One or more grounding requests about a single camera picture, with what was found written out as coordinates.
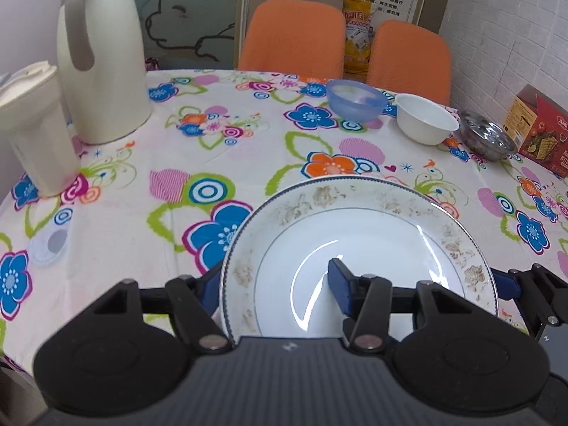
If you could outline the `white floral rimmed plate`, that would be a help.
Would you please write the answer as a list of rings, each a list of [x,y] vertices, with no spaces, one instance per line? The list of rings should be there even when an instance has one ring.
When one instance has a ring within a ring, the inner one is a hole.
[[[490,313],[490,268],[467,230],[408,187],[363,176],[322,177],[279,191],[233,236],[219,305],[230,339],[336,338],[343,315],[328,262],[411,288],[429,280]]]

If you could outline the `stainless steel bowl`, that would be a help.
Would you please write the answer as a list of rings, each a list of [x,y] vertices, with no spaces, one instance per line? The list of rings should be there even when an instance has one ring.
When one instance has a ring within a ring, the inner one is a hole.
[[[516,143],[496,122],[474,111],[461,110],[458,116],[463,142],[484,160],[497,162],[517,153]]]

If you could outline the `white ceramic bowl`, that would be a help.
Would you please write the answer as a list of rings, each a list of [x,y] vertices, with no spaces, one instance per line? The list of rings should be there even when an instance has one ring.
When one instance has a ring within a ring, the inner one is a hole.
[[[395,102],[399,129],[420,144],[436,146],[459,129],[458,120],[449,111],[422,96],[399,93]]]

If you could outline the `blue translucent plastic bowl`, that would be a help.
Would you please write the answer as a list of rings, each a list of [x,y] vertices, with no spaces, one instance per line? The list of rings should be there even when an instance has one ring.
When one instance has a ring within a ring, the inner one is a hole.
[[[330,80],[326,97],[334,114],[358,123],[379,118],[389,104],[382,91],[353,80]]]

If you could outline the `floral tablecloth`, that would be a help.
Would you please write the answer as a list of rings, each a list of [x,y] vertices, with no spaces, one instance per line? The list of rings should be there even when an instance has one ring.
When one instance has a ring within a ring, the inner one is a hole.
[[[349,121],[310,77],[157,71],[147,84],[149,120],[119,141],[78,143],[68,189],[43,197],[22,176],[1,197],[1,359],[18,371],[120,279],[161,286],[207,271],[246,214],[312,177],[411,187],[458,219],[491,266],[567,273],[567,183],[531,160],[490,163],[459,137],[417,144],[395,102]]]

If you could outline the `red cracker box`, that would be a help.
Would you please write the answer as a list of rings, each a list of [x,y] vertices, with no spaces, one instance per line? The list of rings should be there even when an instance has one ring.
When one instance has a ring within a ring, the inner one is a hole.
[[[568,172],[567,111],[539,89],[525,85],[503,124],[519,153],[561,178]]]

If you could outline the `cream thermos jug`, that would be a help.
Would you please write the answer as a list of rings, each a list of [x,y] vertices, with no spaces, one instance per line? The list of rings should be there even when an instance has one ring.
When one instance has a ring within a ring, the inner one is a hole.
[[[135,0],[62,0],[57,56],[82,141],[116,141],[148,120],[152,107]]]

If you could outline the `right orange chair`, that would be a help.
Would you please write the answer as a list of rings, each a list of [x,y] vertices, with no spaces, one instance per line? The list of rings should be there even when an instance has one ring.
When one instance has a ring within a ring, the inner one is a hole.
[[[373,37],[366,83],[448,106],[452,88],[449,47],[429,30],[387,20]]]

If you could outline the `orange chair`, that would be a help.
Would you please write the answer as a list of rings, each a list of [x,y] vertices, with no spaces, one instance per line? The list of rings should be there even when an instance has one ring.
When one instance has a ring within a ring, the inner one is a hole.
[[[366,83],[448,106],[452,88],[449,47],[429,30],[387,20],[373,37]]]
[[[268,0],[252,16],[238,68],[340,79],[345,42],[340,10],[312,1]]]

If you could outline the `left orange chair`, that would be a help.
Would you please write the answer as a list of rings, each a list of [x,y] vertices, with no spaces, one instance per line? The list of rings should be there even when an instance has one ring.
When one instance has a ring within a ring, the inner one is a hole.
[[[312,1],[268,0],[252,16],[238,68],[340,79],[345,42],[340,10]]]

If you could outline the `white lidded tumbler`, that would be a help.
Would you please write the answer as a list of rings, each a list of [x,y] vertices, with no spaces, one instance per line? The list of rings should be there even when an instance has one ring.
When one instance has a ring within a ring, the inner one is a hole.
[[[73,183],[80,160],[55,65],[34,62],[1,78],[1,132],[40,195],[57,195]]]

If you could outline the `yellow snack bag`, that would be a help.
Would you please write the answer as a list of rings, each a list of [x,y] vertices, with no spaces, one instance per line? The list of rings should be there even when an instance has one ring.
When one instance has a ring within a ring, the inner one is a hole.
[[[344,77],[366,82],[373,40],[372,4],[365,0],[344,0],[346,19]]]

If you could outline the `glass panel with rabbit drawing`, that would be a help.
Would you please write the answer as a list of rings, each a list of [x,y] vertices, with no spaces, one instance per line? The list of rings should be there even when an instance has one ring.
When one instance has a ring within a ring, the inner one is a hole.
[[[145,56],[161,69],[234,65],[238,0],[135,0]]]

